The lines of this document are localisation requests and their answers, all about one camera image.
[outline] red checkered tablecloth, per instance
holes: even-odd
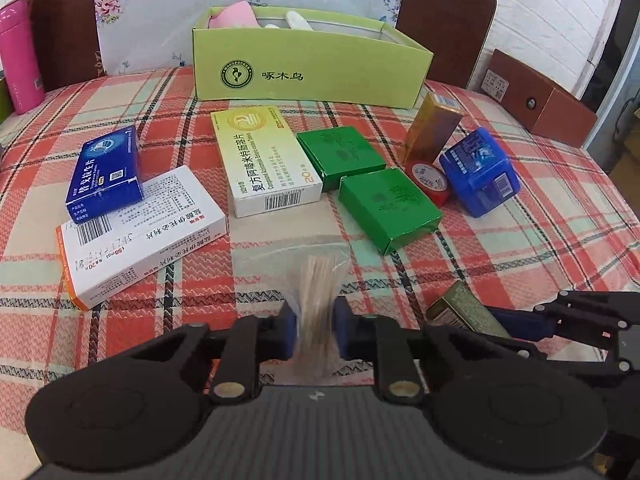
[[[34,392],[62,374],[183,323],[229,327],[237,316],[275,311],[276,290],[251,288],[244,262],[287,240],[330,235],[348,243],[344,285],[352,308],[417,327],[454,280],[485,304],[531,308],[559,290],[640,290],[640,224],[583,150],[530,136],[486,96],[429,82],[457,99],[465,117],[452,142],[485,126],[506,150],[522,190],[479,219],[455,200],[440,229],[382,257],[353,218],[325,194],[319,203],[244,219],[230,235],[145,278],[91,312],[76,310],[62,282],[54,229],[82,143],[135,123],[144,179],[187,164],[229,212],[209,113],[257,102],[198,102],[189,68],[110,76],[52,92],[37,110],[0,128],[0,428],[24,432]],[[270,102],[295,132],[355,126],[391,166],[417,111],[326,102]],[[561,339],[557,358],[599,359]],[[343,373],[368,376],[366,365]],[[263,368],[271,380],[273,367]]]

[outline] red tape roll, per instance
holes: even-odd
[[[406,165],[404,172],[437,207],[441,207],[449,198],[449,182],[438,168],[414,160]]]

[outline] pink water bottle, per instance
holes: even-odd
[[[14,0],[0,9],[0,59],[17,114],[26,113],[44,101],[29,6],[24,0]]]

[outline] blue plastic container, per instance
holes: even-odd
[[[509,158],[485,128],[478,128],[439,158],[453,191],[478,218],[510,199],[520,183]]]

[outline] white brick wall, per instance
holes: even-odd
[[[494,22],[471,79],[477,88],[494,48],[561,84],[578,81],[609,0],[497,0]]]

